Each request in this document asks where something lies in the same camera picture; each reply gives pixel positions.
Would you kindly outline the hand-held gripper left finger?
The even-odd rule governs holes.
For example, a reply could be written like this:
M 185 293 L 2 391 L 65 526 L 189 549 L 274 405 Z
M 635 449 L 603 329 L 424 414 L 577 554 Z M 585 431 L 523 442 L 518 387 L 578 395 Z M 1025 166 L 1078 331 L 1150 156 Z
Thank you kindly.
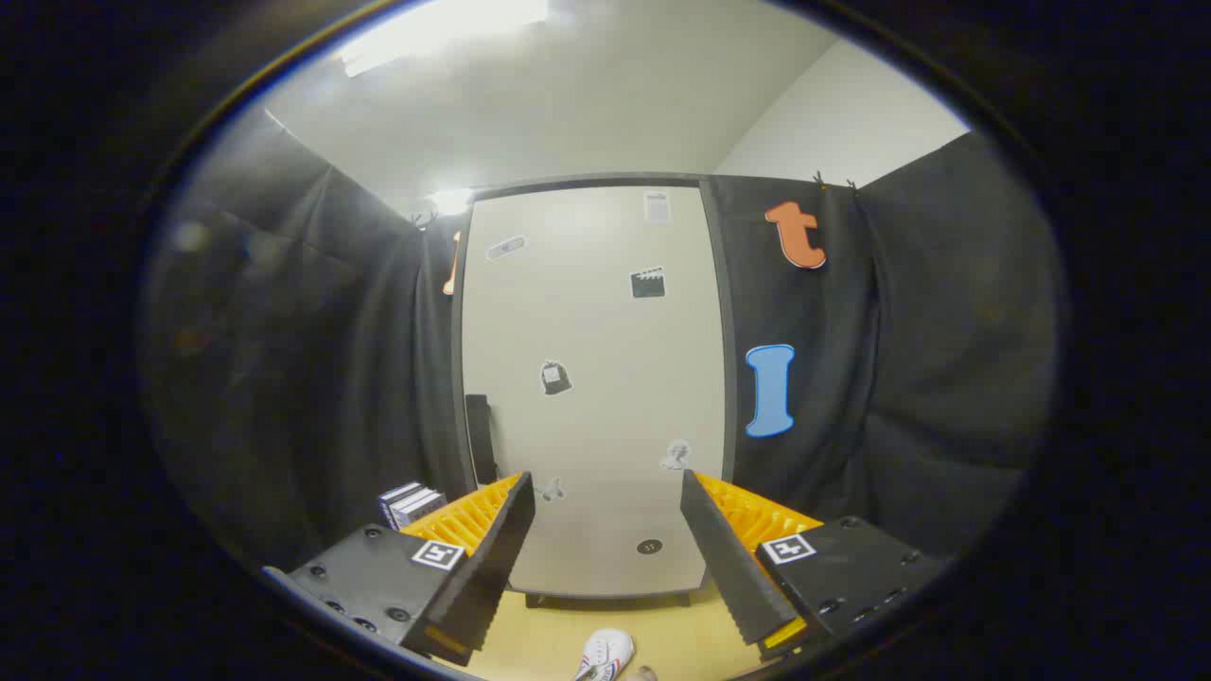
M 367 523 L 294 570 L 263 572 L 325 630 L 381 662 L 464 666 L 487 641 L 534 516 L 524 471 L 406 530 Z

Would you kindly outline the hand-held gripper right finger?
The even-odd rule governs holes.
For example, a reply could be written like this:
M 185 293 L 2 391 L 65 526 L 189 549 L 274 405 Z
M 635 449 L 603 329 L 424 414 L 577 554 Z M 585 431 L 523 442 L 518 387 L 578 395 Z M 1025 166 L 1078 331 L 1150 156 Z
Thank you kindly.
M 822 522 L 685 470 L 681 513 L 745 643 L 763 662 L 856 637 L 947 568 L 863 517 Z

